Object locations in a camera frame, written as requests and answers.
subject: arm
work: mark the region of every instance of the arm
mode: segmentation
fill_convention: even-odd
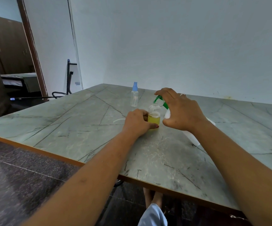
[[[186,130],[198,139],[253,225],[272,225],[272,170],[256,160],[211,124],[198,103],[163,88],[156,92],[168,104],[171,117],[164,125]]]
[[[158,125],[147,112],[129,112],[122,132],[72,176],[22,226],[94,225],[107,201],[126,156],[137,138]]]

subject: white spray bottle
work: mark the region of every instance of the white spray bottle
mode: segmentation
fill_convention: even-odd
[[[163,98],[160,95],[157,96],[156,100],[157,99],[163,100]],[[169,110],[168,105],[166,104],[166,102],[164,102],[163,106],[167,109],[167,111],[166,111],[166,113],[164,115],[164,118],[168,119],[168,118],[171,117],[171,111]],[[213,125],[216,125],[216,123],[214,123],[210,119],[207,118],[207,120],[209,120]],[[193,145],[195,145],[195,146],[200,145],[199,141],[196,139],[196,137],[192,133],[190,133],[189,131],[182,131],[182,132],[184,133],[184,135],[187,136],[187,138],[192,142]]]

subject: gray marble surface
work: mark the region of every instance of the gray marble surface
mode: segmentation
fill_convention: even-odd
[[[134,109],[130,91],[100,84],[6,115],[0,118],[0,137],[87,162],[121,131],[124,121],[113,121]],[[138,108],[148,109],[153,93],[139,89]],[[272,105],[188,97],[198,101],[219,129],[272,169]],[[137,140],[121,174],[239,209],[202,146],[192,146],[181,131],[162,124]]]

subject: hand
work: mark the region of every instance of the hand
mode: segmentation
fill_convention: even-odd
[[[155,95],[162,96],[171,111],[171,117],[163,119],[165,126],[192,132],[198,123],[208,121],[196,101],[180,96],[173,89],[163,88]]]
[[[131,132],[136,138],[146,133],[149,129],[159,128],[159,125],[147,122],[148,112],[143,109],[135,109],[127,114],[123,132]]]

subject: left hand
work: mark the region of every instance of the left hand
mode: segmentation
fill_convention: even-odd
[[[135,109],[129,112],[125,118],[122,131],[130,132],[138,138],[149,129],[159,128],[159,125],[147,122],[147,117],[148,112],[143,109]]]

